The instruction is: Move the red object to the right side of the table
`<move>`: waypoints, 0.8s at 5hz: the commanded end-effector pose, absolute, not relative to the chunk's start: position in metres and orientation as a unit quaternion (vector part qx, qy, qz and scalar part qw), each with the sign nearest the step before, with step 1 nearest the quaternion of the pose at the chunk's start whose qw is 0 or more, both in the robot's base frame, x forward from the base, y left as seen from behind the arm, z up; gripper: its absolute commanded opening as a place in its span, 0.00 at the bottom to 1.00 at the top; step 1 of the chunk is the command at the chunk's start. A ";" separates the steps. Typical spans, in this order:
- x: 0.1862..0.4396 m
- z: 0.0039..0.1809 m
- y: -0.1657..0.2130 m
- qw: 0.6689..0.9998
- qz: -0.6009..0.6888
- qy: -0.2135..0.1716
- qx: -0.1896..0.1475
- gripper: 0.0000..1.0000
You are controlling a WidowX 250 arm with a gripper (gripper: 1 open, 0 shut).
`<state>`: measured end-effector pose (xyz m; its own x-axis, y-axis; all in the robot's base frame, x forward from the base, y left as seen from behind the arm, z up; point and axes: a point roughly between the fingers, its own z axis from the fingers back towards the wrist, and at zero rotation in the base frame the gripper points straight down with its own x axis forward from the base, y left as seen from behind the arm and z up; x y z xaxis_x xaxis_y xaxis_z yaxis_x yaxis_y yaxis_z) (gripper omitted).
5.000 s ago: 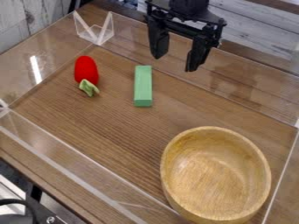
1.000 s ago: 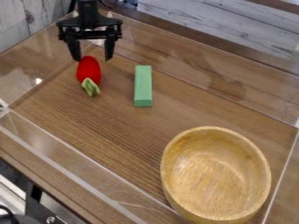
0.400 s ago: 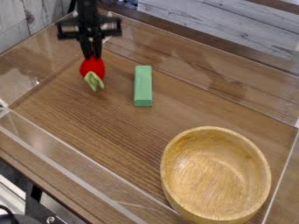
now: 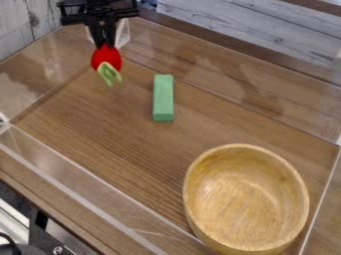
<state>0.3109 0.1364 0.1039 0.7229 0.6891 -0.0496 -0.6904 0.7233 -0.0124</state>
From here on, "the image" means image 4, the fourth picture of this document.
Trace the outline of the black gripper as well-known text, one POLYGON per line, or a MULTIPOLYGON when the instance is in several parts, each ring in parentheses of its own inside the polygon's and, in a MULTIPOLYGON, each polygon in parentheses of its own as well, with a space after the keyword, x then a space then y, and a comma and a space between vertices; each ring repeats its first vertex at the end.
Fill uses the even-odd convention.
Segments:
MULTIPOLYGON (((139 15, 138 0, 58 0, 56 6, 62 13, 62 24, 72 25, 86 22, 88 15, 103 19, 114 16, 116 19, 136 17, 139 15)), ((116 45, 116 19, 107 18, 106 41, 110 47, 116 45)), ((103 30, 96 18, 87 19, 90 33, 98 48, 103 45, 103 30)))

